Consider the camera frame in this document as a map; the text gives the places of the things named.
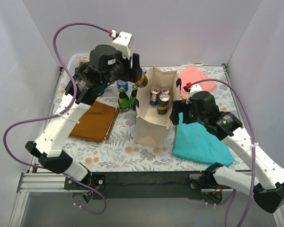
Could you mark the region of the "dark can dented lid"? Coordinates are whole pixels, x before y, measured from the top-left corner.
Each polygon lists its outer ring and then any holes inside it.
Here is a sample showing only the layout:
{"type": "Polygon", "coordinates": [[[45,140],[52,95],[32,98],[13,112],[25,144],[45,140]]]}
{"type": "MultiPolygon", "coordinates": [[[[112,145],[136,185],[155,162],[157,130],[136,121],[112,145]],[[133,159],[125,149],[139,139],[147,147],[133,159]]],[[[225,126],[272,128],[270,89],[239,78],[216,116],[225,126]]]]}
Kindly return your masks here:
{"type": "Polygon", "coordinates": [[[138,81],[135,82],[136,86],[139,88],[143,88],[146,87],[148,84],[148,78],[145,76],[145,73],[142,72],[140,78],[138,79],[138,81]]]}

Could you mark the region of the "Pocari Sweat bottle blue label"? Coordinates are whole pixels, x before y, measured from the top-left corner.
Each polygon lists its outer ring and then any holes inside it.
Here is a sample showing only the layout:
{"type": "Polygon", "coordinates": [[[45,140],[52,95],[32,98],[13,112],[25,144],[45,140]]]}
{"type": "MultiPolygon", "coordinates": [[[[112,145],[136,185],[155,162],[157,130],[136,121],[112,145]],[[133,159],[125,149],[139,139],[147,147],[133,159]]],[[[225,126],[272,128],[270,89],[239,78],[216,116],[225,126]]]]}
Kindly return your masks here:
{"type": "Polygon", "coordinates": [[[123,81],[123,80],[117,80],[116,81],[116,86],[117,86],[117,90],[120,91],[120,88],[124,88],[125,92],[128,91],[129,89],[129,85],[127,81],[123,81]]]}

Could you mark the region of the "red tab can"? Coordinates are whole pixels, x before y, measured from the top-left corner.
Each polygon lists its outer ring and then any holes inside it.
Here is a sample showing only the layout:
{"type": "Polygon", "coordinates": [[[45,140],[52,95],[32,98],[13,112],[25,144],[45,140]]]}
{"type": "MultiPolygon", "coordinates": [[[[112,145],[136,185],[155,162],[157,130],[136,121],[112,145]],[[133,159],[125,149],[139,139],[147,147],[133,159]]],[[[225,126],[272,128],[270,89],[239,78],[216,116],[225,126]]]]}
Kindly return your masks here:
{"type": "Polygon", "coordinates": [[[160,92],[161,92],[161,93],[170,94],[170,89],[169,89],[169,87],[162,87],[162,88],[160,89],[160,92]]]}
{"type": "Polygon", "coordinates": [[[160,88],[152,87],[150,93],[150,106],[156,107],[160,96],[160,88]]]}

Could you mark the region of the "green Perrier bottle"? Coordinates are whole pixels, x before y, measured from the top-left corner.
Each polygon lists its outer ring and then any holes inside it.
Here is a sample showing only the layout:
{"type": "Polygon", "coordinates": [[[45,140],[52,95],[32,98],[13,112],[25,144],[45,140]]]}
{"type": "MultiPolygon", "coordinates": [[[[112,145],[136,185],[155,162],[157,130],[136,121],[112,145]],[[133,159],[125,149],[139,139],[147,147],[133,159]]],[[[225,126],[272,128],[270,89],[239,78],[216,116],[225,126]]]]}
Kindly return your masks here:
{"type": "Polygon", "coordinates": [[[138,87],[137,87],[137,85],[136,84],[134,84],[133,86],[132,86],[132,92],[131,92],[131,95],[130,95],[130,105],[131,105],[131,107],[132,107],[132,109],[135,111],[136,110],[136,97],[137,97],[137,89],[138,89],[138,87]]]}
{"type": "Polygon", "coordinates": [[[127,112],[130,109],[130,100],[125,92],[124,87],[120,87],[119,89],[118,104],[119,104],[119,109],[123,112],[127,112]]]}

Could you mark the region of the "dark can silver pull-tab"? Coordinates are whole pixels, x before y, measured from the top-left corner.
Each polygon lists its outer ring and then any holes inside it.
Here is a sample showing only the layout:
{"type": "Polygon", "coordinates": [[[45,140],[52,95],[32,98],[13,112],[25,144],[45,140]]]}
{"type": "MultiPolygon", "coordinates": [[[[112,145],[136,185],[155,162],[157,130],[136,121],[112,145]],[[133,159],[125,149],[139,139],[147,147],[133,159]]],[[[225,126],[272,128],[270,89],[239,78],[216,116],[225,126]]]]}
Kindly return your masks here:
{"type": "Polygon", "coordinates": [[[168,93],[161,93],[157,105],[157,113],[159,115],[165,115],[168,110],[168,105],[170,101],[170,95],[168,93]]]}

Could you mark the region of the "beige canvas tote bag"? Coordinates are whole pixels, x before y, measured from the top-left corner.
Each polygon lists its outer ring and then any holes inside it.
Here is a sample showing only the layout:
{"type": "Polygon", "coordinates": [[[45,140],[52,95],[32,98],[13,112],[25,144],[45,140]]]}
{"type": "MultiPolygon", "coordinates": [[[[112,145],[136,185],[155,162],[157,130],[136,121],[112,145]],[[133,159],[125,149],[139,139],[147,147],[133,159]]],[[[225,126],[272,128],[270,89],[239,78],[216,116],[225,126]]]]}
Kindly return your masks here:
{"type": "Polygon", "coordinates": [[[138,88],[137,91],[135,142],[160,148],[172,124],[169,116],[172,113],[173,101],[180,99],[181,79],[175,70],[162,71],[155,66],[148,69],[145,76],[148,79],[147,86],[138,88]],[[157,108],[150,104],[153,87],[168,87],[170,89],[170,101],[167,113],[164,115],[159,115],[157,108]]]}

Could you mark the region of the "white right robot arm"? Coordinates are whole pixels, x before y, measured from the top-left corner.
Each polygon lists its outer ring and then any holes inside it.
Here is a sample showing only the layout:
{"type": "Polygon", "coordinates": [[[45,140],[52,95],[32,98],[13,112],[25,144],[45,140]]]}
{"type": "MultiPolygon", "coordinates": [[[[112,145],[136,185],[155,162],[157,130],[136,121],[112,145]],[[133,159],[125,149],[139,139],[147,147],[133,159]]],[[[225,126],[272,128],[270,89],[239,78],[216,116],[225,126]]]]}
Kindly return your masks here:
{"type": "Polygon", "coordinates": [[[284,169],[273,161],[230,112],[222,112],[214,96],[207,91],[194,93],[188,100],[174,101],[170,119],[174,125],[199,123],[206,131],[233,150],[252,170],[252,175],[230,170],[214,163],[194,180],[195,184],[215,188],[225,185],[245,194],[252,193],[256,204],[268,213],[274,213],[284,204],[284,169]]]}

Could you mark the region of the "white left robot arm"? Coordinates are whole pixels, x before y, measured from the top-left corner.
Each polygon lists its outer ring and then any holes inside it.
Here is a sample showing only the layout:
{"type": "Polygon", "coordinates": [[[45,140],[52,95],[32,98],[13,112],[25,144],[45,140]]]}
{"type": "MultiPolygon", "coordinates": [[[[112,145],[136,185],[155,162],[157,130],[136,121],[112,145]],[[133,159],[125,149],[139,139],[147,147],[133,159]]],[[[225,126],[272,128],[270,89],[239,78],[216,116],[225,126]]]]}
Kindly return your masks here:
{"type": "Polygon", "coordinates": [[[126,58],[115,47],[101,44],[90,52],[88,62],[79,64],[65,88],[57,117],[35,141],[26,143],[27,151],[38,158],[44,169],[72,177],[81,189],[91,185],[92,173],[69,156],[63,146],[76,124],[81,124],[83,114],[107,87],[119,79],[136,83],[139,87],[146,85],[139,54],[133,53],[126,58]]]}

